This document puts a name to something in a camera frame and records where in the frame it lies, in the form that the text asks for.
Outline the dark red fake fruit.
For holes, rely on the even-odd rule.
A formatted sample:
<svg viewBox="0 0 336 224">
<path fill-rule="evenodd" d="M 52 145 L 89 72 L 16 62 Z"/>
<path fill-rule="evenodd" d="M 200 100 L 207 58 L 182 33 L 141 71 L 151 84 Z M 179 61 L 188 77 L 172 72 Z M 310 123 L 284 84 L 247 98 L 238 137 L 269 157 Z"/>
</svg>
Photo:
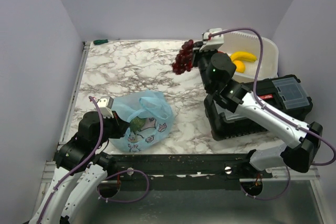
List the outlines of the dark red fake fruit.
<svg viewBox="0 0 336 224">
<path fill-rule="evenodd" d="M 192 39 L 186 41 L 175 57 L 172 63 L 172 70 L 176 75 L 181 75 L 184 72 L 190 72 L 192 69 L 194 41 Z"/>
</svg>

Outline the green fake melon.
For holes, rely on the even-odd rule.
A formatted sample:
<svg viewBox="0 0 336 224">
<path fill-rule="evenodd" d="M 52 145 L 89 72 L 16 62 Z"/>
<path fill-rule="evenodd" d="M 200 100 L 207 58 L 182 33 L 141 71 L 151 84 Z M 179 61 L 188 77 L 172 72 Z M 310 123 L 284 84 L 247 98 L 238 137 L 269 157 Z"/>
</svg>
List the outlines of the green fake melon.
<svg viewBox="0 0 336 224">
<path fill-rule="evenodd" d="M 130 121 L 130 131 L 137 132 L 140 131 L 146 124 L 146 118 L 140 118 L 136 116 Z"/>
</svg>

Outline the yellow fake banana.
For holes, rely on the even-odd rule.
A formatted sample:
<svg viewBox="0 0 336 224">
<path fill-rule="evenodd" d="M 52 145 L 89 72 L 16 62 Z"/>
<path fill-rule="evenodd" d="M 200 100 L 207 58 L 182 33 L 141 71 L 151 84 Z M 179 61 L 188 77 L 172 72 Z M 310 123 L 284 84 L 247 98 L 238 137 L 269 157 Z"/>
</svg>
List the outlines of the yellow fake banana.
<svg viewBox="0 0 336 224">
<path fill-rule="evenodd" d="M 237 51 L 230 56 L 232 61 L 240 60 L 240 61 L 247 61 L 247 62 L 255 62 L 257 57 L 254 54 L 245 51 Z"/>
</svg>

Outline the yellow fake lemon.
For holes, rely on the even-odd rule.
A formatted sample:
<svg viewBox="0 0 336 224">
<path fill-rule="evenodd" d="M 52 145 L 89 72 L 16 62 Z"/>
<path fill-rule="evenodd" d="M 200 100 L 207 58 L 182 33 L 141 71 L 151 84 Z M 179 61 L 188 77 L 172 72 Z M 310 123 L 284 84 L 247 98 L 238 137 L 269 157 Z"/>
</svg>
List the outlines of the yellow fake lemon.
<svg viewBox="0 0 336 224">
<path fill-rule="evenodd" d="M 236 66 L 236 72 L 239 72 L 239 73 L 244 73 L 245 72 L 245 64 L 240 61 L 240 60 L 234 60 L 233 61 L 233 64 Z"/>
</svg>

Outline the blue plastic bag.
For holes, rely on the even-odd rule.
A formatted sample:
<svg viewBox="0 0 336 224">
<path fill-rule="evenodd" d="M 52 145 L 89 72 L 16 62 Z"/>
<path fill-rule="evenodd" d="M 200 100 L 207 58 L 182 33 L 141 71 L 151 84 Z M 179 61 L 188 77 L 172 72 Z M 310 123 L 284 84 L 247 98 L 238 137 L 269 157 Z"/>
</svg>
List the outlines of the blue plastic bag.
<svg viewBox="0 0 336 224">
<path fill-rule="evenodd" d="M 173 123 L 174 114 L 163 92 L 145 90 L 116 97 L 112 109 L 124 121 L 136 116 L 146 118 L 146 124 L 137 132 L 130 127 L 120 139 L 111 139 L 111 144 L 123 153 L 137 153 L 168 137 Z"/>
</svg>

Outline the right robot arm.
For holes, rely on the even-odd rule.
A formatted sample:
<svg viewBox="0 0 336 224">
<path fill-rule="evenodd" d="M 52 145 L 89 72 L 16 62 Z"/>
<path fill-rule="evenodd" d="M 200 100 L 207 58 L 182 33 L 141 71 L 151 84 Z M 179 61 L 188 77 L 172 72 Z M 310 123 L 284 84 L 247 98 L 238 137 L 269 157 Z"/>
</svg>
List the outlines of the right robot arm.
<svg viewBox="0 0 336 224">
<path fill-rule="evenodd" d="M 284 144 L 266 150 L 253 150 L 241 165 L 249 178 L 273 167 L 288 166 L 306 173 L 320 147 L 322 126 L 299 121 L 261 100 L 244 84 L 233 80 L 236 66 L 230 57 L 218 52 L 218 46 L 206 49 L 202 41 L 193 44 L 192 65 L 199 69 L 207 100 L 223 109 L 248 118 L 280 138 Z"/>
</svg>

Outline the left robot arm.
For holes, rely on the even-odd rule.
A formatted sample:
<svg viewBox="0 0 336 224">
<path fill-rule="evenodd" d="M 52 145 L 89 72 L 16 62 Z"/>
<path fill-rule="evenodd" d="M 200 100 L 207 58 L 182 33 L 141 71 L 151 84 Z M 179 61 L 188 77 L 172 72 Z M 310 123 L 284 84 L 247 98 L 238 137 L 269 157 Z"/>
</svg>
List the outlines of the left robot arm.
<svg viewBox="0 0 336 224">
<path fill-rule="evenodd" d="M 30 223 L 72 223 L 78 210 L 104 179 L 116 175 L 116 164 L 97 148 L 109 139 L 125 136 L 129 123 L 116 112 L 101 118 L 84 114 L 77 133 L 54 155 L 56 168 L 46 195 Z"/>
</svg>

